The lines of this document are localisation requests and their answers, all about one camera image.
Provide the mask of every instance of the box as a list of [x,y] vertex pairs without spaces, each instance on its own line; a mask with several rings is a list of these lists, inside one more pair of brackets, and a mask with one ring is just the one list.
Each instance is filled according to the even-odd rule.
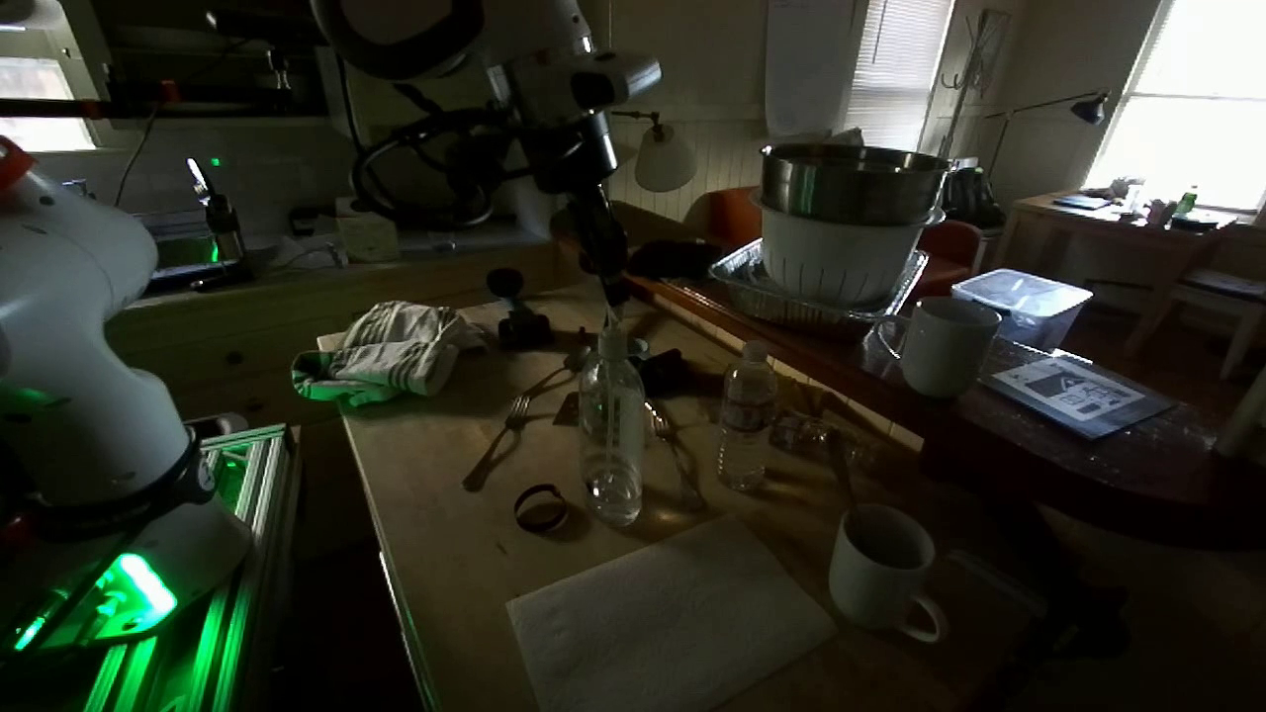
[[998,310],[1002,335],[1055,350],[1062,345],[1078,305],[1093,296],[1088,288],[1047,283],[1020,269],[987,269],[949,288],[957,300],[975,300]]

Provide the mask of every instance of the lamp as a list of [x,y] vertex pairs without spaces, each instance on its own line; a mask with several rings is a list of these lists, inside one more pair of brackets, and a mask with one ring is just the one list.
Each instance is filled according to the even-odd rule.
[[679,190],[688,180],[697,180],[693,148],[658,110],[609,110],[609,114],[627,114],[650,123],[634,156],[634,180],[639,190],[667,194],[667,190]]
[[1027,110],[1044,110],[1044,107],[1068,107],[1078,123],[1098,126],[1106,120],[1106,91],[1078,91],[1078,94],[1020,102],[1020,107],[1006,107],[1006,110],[985,114],[985,120],[1002,120],[998,143],[987,149],[987,172],[998,168],[998,156],[1002,156],[1002,143],[1006,143],[1012,114],[1027,114]]

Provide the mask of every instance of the book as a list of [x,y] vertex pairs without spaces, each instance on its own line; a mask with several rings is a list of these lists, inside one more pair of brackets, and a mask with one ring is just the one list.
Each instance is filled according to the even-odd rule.
[[985,383],[1078,438],[1106,438],[1140,418],[1167,411],[1167,399],[1152,389],[1126,383],[1068,353],[1047,353],[1040,359],[1002,370]]

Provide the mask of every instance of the glass bottle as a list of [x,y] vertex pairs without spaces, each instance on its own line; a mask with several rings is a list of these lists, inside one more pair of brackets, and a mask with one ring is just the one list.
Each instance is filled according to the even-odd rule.
[[646,389],[614,313],[580,372],[577,409],[585,503],[600,523],[634,528],[639,513]]
[[1193,211],[1193,202],[1197,202],[1197,190],[1189,186],[1189,190],[1180,198],[1173,218],[1188,218],[1188,213]]

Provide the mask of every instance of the metal pot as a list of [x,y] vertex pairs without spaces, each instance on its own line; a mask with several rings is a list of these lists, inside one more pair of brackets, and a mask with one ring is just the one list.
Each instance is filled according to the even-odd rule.
[[780,213],[844,225],[920,225],[945,163],[932,156],[784,143],[763,148],[760,202]]

